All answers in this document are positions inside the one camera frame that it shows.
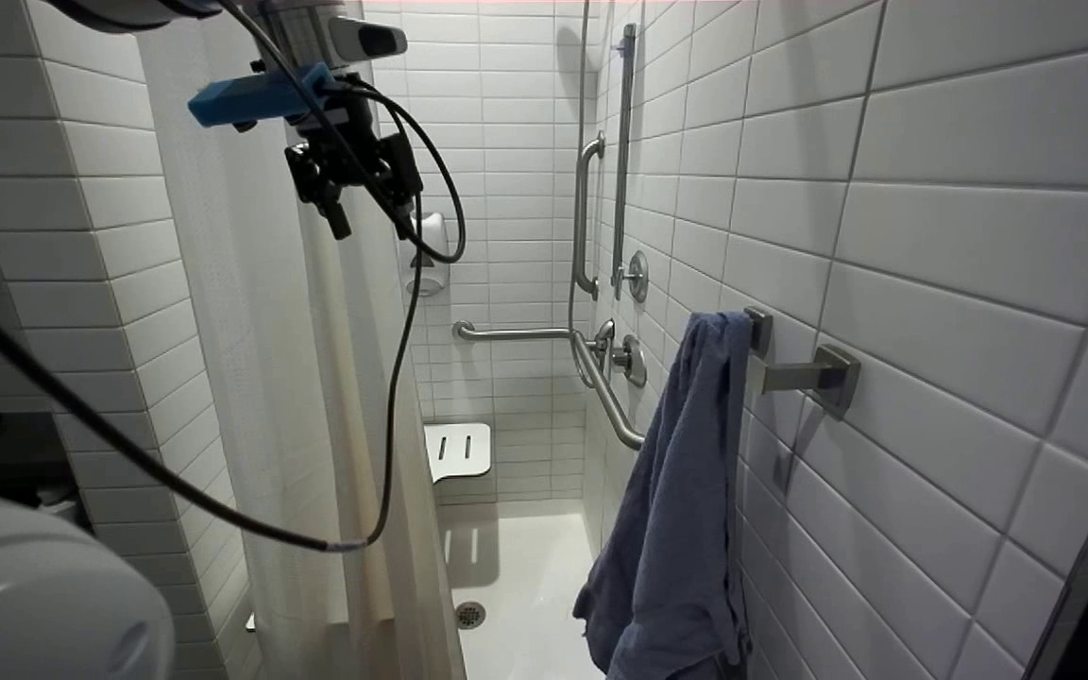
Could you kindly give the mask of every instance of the shower drain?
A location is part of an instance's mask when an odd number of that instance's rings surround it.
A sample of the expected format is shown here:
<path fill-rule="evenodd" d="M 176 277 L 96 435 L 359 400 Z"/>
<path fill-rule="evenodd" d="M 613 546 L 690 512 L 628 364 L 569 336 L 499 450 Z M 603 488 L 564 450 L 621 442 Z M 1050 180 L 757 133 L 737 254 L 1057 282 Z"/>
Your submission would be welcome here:
<path fill-rule="evenodd" d="M 461 632 L 471 632 L 471 627 L 479 627 L 482 623 L 482 605 L 479 600 L 461 600 L 456 605 L 456 627 Z"/>

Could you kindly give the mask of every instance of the shower floor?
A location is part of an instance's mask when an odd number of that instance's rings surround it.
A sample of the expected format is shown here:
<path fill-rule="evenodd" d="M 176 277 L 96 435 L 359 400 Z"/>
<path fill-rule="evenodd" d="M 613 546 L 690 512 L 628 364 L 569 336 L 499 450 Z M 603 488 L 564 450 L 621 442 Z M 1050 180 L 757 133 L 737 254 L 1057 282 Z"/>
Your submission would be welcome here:
<path fill-rule="evenodd" d="M 588 571 L 577 511 L 441 511 L 453 605 L 487 620 L 461 632 L 467 680 L 601 680 L 569 614 Z"/>

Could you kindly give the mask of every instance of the towel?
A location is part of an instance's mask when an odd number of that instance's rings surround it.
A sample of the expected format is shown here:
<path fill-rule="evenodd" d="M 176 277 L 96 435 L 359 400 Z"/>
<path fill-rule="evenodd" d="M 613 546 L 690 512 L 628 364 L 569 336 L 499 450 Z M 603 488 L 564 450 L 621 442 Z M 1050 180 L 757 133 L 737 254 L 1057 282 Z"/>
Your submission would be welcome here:
<path fill-rule="evenodd" d="M 588 656 L 613 680 L 744 676 L 728 498 L 749 336 L 744 313 L 690 316 L 613 539 L 577 594 Z"/>

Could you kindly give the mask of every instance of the bathroom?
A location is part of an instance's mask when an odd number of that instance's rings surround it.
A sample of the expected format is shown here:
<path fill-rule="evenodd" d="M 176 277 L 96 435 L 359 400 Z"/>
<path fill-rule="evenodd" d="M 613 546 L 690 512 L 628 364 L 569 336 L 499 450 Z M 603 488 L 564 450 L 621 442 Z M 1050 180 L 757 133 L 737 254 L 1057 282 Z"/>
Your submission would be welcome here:
<path fill-rule="evenodd" d="M 424 270 L 393 467 L 416 254 L 359 190 L 335 241 L 287 176 L 291 129 L 195 126 L 251 34 L 0 0 L 0 325 L 272 523 L 366 537 L 393 478 L 372 552 L 293 552 L 175 498 L 0 364 L 5 425 L 55 450 L 96 537 L 166 597 L 169 676 L 601 676 L 569 609 L 690 313 L 768 322 L 752 379 L 854 357 L 844 406 L 744 391 L 749 676 L 1043 672 L 1088 556 L 1088 3 L 339 11 L 403 29 L 359 71 L 429 133 L 467 230 Z M 456 244 L 424 142 L 416 166 L 428 241 Z M 429 482 L 424 425 L 487 425 L 487 467 Z"/>

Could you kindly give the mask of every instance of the white shower curtain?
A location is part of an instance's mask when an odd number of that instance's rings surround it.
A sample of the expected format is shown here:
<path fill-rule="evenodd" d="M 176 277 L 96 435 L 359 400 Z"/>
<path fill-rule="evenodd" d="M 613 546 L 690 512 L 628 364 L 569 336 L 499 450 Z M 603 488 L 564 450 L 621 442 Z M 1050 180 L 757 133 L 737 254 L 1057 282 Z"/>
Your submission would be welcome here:
<path fill-rule="evenodd" d="M 236 493 L 287 527 L 359 539 L 403 313 L 393 226 L 351 202 L 355 234 L 335 244 L 293 202 L 283 126 L 195 129 L 190 93 L 252 59 L 239 27 L 185 21 L 139 44 Z M 413 370 L 399 385 L 382 546 L 339 557 L 246 539 L 261 676 L 461 676 Z"/>

